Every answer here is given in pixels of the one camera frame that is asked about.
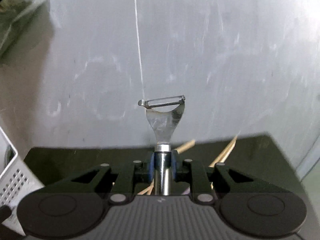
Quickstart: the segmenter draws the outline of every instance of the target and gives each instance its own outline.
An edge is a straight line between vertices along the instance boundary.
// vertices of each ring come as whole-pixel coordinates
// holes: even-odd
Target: white line
[[[139,28],[138,28],[137,0],[134,0],[134,10],[136,13],[136,29],[137,29],[137,40],[138,40],[139,64],[140,64],[140,78],[141,78],[141,84],[142,84],[142,97],[144,98],[144,85],[143,85],[142,64],[141,64],[141,54],[140,54],[140,41],[139,41]]]

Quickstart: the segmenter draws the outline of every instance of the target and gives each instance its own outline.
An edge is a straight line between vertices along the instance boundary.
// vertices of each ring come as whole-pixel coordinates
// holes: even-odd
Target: gray wall
[[[320,0],[48,7],[0,61],[0,117],[22,155],[153,144],[137,101],[181,94],[173,142],[268,132],[296,167],[319,135]]]

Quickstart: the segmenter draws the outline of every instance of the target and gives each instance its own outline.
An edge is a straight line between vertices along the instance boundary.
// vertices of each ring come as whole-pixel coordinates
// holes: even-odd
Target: white basket
[[[44,185],[23,162],[17,150],[0,127],[1,135],[5,139],[8,149],[14,153],[14,157],[0,175],[0,206],[7,205],[12,211],[11,216],[3,221],[2,224],[21,235],[25,235],[17,218],[17,206],[24,196],[42,188]]]

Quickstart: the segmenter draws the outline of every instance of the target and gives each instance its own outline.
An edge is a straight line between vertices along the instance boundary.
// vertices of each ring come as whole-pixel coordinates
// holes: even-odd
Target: ribbed gray surface
[[[110,209],[103,222],[74,240],[253,240],[226,226],[208,206],[188,196],[136,196]],[[285,240],[301,240],[289,236]]]

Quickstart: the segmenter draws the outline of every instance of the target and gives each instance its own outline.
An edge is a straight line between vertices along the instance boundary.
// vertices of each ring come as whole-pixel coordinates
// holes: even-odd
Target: plastic bag
[[[0,2],[0,57],[14,42],[36,9],[46,0],[2,0]]]

